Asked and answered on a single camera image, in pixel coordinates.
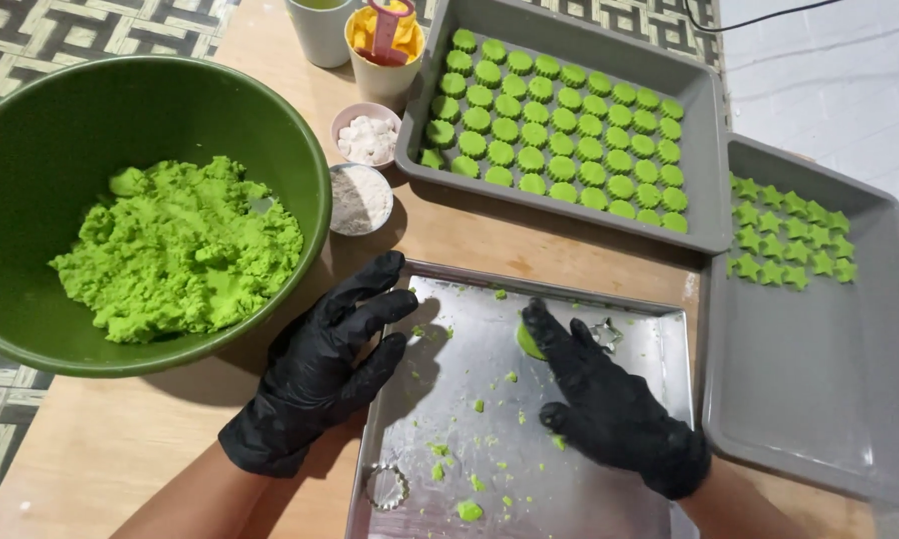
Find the black glove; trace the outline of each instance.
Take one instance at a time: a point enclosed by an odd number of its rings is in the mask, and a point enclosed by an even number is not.
[[[378,295],[396,284],[404,263],[403,253],[397,251],[377,257],[273,340],[256,396],[218,435],[240,469],[293,477],[313,440],[377,396],[403,359],[407,336],[391,334],[365,361],[356,367],[353,363],[360,347],[385,324],[419,305],[416,295],[405,289]]]
[[[672,419],[646,379],[612,362],[582,321],[574,318],[567,332],[535,297],[522,319],[569,403],[544,405],[539,421],[587,458],[638,473],[669,500],[695,492],[712,459],[705,436]]]

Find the metal baking tray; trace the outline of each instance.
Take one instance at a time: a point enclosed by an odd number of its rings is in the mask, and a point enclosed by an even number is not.
[[[815,163],[731,135],[731,170],[851,220],[854,284],[802,292],[707,268],[703,430],[724,454],[899,507],[899,203]]]
[[[499,21],[506,21],[506,24],[499,24]],[[552,55],[587,71],[602,71],[613,82],[625,80],[675,97],[685,109],[681,122],[679,167],[685,176],[683,192],[689,200],[685,212],[689,233],[645,225],[580,204],[555,201],[515,187],[502,187],[417,164],[430,103],[443,75],[443,60],[450,48],[452,34],[459,28],[472,30],[479,41],[494,37],[505,42],[509,50],[522,50],[533,57],[540,53]],[[562,82],[554,80],[555,92],[562,87]],[[582,89],[581,93],[585,95],[587,91]],[[728,249],[732,227],[728,217],[728,167],[721,95],[719,78],[706,65],[618,32],[520,0],[442,0],[433,18],[423,67],[410,90],[410,102],[397,140],[396,163],[416,178],[716,254]],[[465,100],[460,104],[465,110]],[[495,119],[494,111],[490,111],[490,115]],[[514,149],[521,149],[521,144],[516,143]],[[548,159],[548,150],[543,154]],[[517,183],[521,174],[515,168],[513,170]]]
[[[431,533],[697,537],[678,505],[646,488],[637,475],[598,466],[569,447],[561,452],[554,445],[537,414],[542,404],[563,396],[548,364],[527,356],[515,342],[518,310],[532,295],[545,298],[565,324],[573,317],[594,325],[611,317],[623,334],[614,361],[644,376],[667,410],[691,424],[686,322],[680,308],[422,262],[408,262],[397,287],[415,288],[421,305],[386,329],[406,333],[410,342],[404,361],[370,406],[347,539],[419,539]],[[500,288],[506,299],[495,298]],[[413,337],[416,326],[423,336]],[[449,329],[452,337],[447,338]],[[517,375],[515,383],[505,379],[510,371]],[[485,402],[482,413],[473,409],[476,399]],[[445,466],[443,482],[432,480],[432,466],[440,459],[427,442],[449,446],[455,463]],[[505,462],[506,469],[497,462]],[[364,486],[374,465],[395,465],[407,478],[408,497],[395,509],[371,508]],[[473,491],[470,474],[486,484],[485,491]],[[512,498],[511,507],[503,496]],[[480,504],[483,517],[462,521],[455,508],[464,500]]]

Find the black cable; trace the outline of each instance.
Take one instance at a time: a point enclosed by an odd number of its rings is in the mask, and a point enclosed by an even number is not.
[[[747,20],[747,21],[741,22],[739,24],[733,24],[732,26],[724,26],[722,28],[706,28],[706,27],[698,24],[697,22],[695,22],[695,17],[692,14],[692,10],[689,9],[689,0],[682,0],[682,3],[685,5],[686,11],[689,13],[689,21],[692,22],[692,25],[695,27],[695,30],[716,32],[716,31],[735,30],[737,28],[742,28],[743,26],[755,24],[757,22],[761,22],[766,19],[778,17],[779,15],[787,15],[789,13],[795,13],[797,11],[804,11],[806,9],[812,9],[813,7],[828,6],[829,4],[835,4],[836,2],[841,2],[841,1],[842,0],[824,0],[822,2],[816,2],[815,4],[809,4],[808,6],[793,7],[791,9],[783,9],[783,10],[775,12],[775,13],[770,13],[768,15],[761,16],[757,19]]]

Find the flour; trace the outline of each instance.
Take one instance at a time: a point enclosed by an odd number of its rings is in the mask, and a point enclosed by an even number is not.
[[[349,128],[339,130],[336,148],[354,163],[382,165],[393,159],[396,130],[393,120],[376,120],[358,116]]]
[[[393,191],[379,173],[358,165],[334,171],[330,179],[332,230],[345,236],[360,236],[386,223],[393,209]]]

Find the green round cookie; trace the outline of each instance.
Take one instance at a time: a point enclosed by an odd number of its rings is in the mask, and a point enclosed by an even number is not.
[[[533,70],[533,59],[522,51],[513,51],[506,58],[506,67],[516,75],[529,75]]]
[[[612,86],[612,101],[629,106],[635,103],[635,90],[628,82],[619,82]]]
[[[496,185],[502,185],[503,187],[513,187],[513,173],[504,169],[503,167],[490,167],[490,170],[486,171],[486,181],[490,183],[495,183]]]
[[[479,178],[479,164],[467,157],[460,155],[449,164],[449,170],[467,178]]]
[[[586,85],[586,71],[577,65],[568,63],[560,70],[560,80],[570,88],[582,88]]]
[[[635,162],[633,175],[639,183],[652,184],[659,179],[659,171],[656,169],[656,165],[647,159],[640,159]]]
[[[549,132],[546,131],[546,128],[532,122],[524,124],[519,132],[519,141],[524,146],[532,148],[542,148],[545,146],[547,138],[549,138]]]
[[[519,189],[534,195],[545,195],[546,182],[538,174],[527,174],[519,179]]]
[[[452,35],[452,47],[471,55],[476,52],[476,36],[469,30],[456,30]]]
[[[633,114],[621,104],[613,104],[610,107],[610,125],[619,129],[627,129],[633,122]]]
[[[522,112],[522,106],[519,106],[519,102],[515,100],[515,97],[507,95],[497,97],[496,101],[492,102],[492,109],[496,111],[499,117],[513,120],[518,118]]]
[[[556,101],[563,108],[568,108],[573,112],[579,112],[583,108],[583,96],[572,88],[563,88],[556,96]]]
[[[553,101],[553,81],[545,77],[534,77],[529,81],[529,99],[541,104]]]
[[[576,130],[576,115],[565,108],[553,110],[553,128],[569,134]]]
[[[610,196],[617,201],[628,201],[635,195],[633,181],[621,175],[610,178],[606,190],[609,191]]]
[[[592,114],[584,114],[579,119],[579,127],[576,129],[582,136],[598,137],[603,134],[603,122]]]
[[[490,113],[478,106],[467,110],[463,113],[463,127],[481,134],[490,132]]]
[[[446,162],[443,161],[443,155],[431,148],[426,148],[420,153],[420,165],[430,167],[436,170],[443,170]]]
[[[463,131],[459,135],[459,153],[473,159],[482,159],[486,156],[486,139],[479,133]]]
[[[662,209],[667,212],[683,213],[689,201],[685,193],[674,187],[667,187],[662,192]]]
[[[538,55],[533,63],[533,70],[539,77],[555,79],[560,73],[560,63],[551,55]]]
[[[602,187],[606,183],[606,169],[599,163],[587,161],[579,166],[576,178],[587,187]]]
[[[610,213],[619,217],[629,219],[635,218],[635,208],[633,204],[626,201],[612,201],[610,204]]]
[[[653,152],[656,151],[656,143],[644,134],[633,135],[630,144],[633,146],[633,155],[641,159],[652,157]]]
[[[430,112],[433,113],[433,117],[437,120],[443,120],[451,124],[459,121],[459,104],[449,96],[436,96],[436,99],[430,104]]]
[[[446,73],[440,80],[440,91],[454,99],[459,99],[466,93],[466,79],[459,73]]]
[[[526,99],[526,82],[523,82],[522,79],[512,73],[503,77],[502,88],[504,95],[508,95],[517,101]]]
[[[603,136],[603,143],[610,150],[625,150],[629,147],[629,134],[624,129],[615,126],[606,129],[606,135]]]
[[[450,122],[433,120],[427,124],[427,140],[430,141],[430,144],[441,150],[445,150],[452,146],[455,135],[456,133],[453,131]]]
[[[553,186],[549,188],[549,193],[547,193],[547,195],[557,201],[572,202],[574,204],[579,198],[579,194],[576,193],[576,188],[568,183],[554,183]]]
[[[496,118],[492,122],[492,138],[513,144],[519,140],[519,126],[509,118]]]
[[[557,155],[546,163],[546,174],[553,181],[572,181],[576,175],[576,163],[569,157]]]
[[[597,95],[599,97],[607,97],[610,95],[612,82],[610,82],[610,78],[607,77],[605,73],[593,71],[589,74],[589,80],[587,80],[587,88],[589,88],[589,92],[593,95]]]
[[[591,136],[584,136],[576,145],[576,157],[580,161],[600,161],[603,158],[603,145]]]
[[[656,157],[659,162],[665,165],[675,165],[679,163],[679,146],[671,140],[662,139],[656,144]]]
[[[542,104],[531,101],[522,108],[522,119],[545,126],[549,123],[549,111]]]
[[[639,204],[639,207],[651,210],[659,205],[660,200],[662,195],[654,185],[640,183],[639,187],[635,188],[635,203]]]
[[[605,210],[606,206],[610,205],[610,202],[606,200],[606,195],[603,194],[603,191],[601,189],[596,189],[595,187],[583,189],[583,191],[579,193],[579,202],[587,208],[599,211]]]
[[[661,224],[659,221],[659,214],[654,210],[639,210],[639,213],[635,214],[635,220],[645,223],[646,225],[655,225],[656,227]]]
[[[492,63],[503,63],[506,59],[506,46],[499,39],[487,39],[480,47],[483,59]]]
[[[606,102],[599,96],[586,96],[583,98],[583,112],[592,114],[601,120],[606,119],[610,113],[610,108],[606,106]]]
[[[633,160],[622,150],[610,150],[603,164],[612,174],[628,174],[633,169]]]
[[[499,66],[485,59],[481,59],[476,63],[476,68],[472,70],[472,73],[476,78],[476,82],[487,88],[499,88],[499,84],[503,80],[502,73],[499,72]]]
[[[659,120],[659,136],[669,140],[679,140],[682,138],[682,127],[672,118],[663,118]]]
[[[487,154],[490,164],[497,167],[509,167],[515,160],[513,147],[499,140],[493,140],[490,143],[490,150]]]
[[[519,154],[516,155],[515,158],[516,167],[519,168],[519,171],[524,174],[535,174],[542,172],[542,169],[545,166],[545,162],[546,161],[542,156],[542,152],[539,152],[539,150],[531,146],[520,150]]]
[[[682,232],[683,234],[689,230],[689,224],[686,223],[686,218],[677,213],[667,213],[662,216],[662,227],[669,228],[676,232]]]
[[[682,187],[682,171],[676,165],[662,165],[659,170],[659,179],[667,187]]]
[[[652,134],[656,132],[656,117],[648,110],[636,110],[633,115],[633,130],[637,133]]]
[[[489,108],[492,105],[492,92],[481,84],[470,86],[466,89],[466,103],[469,106]]]
[[[468,77],[472,73],[472,58],[463,51],[449,51],[449,54],[447,54],[447,71]]]
[[[659,106],[659,96],[648,88],[639,88],[635,93],[635,105],[645,110],[656,110]]]
[[[679,104],[676,100],[672,99],[664,99],[662,100],[662,104],[659,105],[659,111],[662,112],[662,115],[667,118],[672,118],[677,122],[682,119],[683,110],[682,105]]]
[[[553,155],[563,155],[568,157],[572,155],[573,150],[576,149],[576,145],[573,144],[572,139],[565,133],[556,131],[552,135],[549,136],[549,142],[546,144],[546,148],[549,149],[549,153]]]

